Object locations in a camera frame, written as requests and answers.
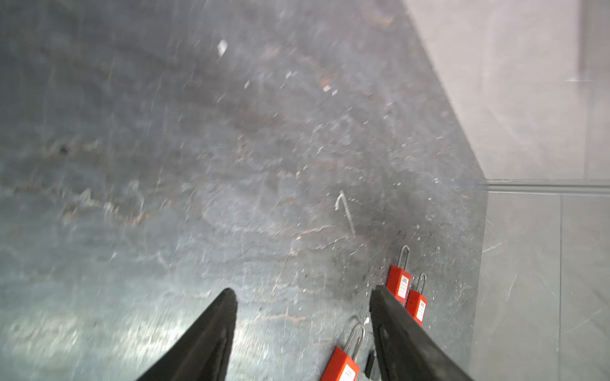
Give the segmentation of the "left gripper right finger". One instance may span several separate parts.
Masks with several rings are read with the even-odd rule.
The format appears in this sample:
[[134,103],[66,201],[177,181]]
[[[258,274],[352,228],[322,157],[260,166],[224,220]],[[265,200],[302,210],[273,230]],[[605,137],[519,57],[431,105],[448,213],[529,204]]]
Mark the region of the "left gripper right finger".
[[384,286],[369,300],[382,380],[471,380]]

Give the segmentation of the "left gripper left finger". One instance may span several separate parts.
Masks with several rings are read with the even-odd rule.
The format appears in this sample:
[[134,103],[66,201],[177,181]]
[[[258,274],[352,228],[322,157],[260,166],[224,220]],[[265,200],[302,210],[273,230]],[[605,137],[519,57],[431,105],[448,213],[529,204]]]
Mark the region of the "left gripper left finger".
[[224,380],[230,363],[238,301],[224,289],[140,380]]

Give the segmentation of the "red padlock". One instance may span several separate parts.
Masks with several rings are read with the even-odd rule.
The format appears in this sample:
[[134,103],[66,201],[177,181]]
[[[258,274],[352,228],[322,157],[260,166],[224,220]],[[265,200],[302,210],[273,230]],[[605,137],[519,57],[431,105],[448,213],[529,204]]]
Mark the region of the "red padlock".
[[355,358],[365,340],[365,326],[357,323],[343,348],[335,347],[321,381],[355,381],[360,371]]
[[424,317],[427,309],[427,299],[424,297],[424,288],[427,275],[422,272],[408,294],[405,309],[408,314],[420,325],[424,325]]
[[412,281],[412,275],[406,270],[409,252],[409,247],[403,245],[400,249],[398,262],[389,268],[389,275],[385,284],[394,298],[403,306],[408,299]]

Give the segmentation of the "small black padlock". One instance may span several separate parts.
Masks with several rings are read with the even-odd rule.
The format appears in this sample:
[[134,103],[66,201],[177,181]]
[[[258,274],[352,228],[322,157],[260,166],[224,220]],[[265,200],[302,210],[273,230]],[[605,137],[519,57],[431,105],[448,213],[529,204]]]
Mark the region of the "small black padlock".
[[365,365],[365,376],[368,379],[373,379],[375,364],[376,364],[376,353],[374,350],[371,350],[369,352],[367,362]]

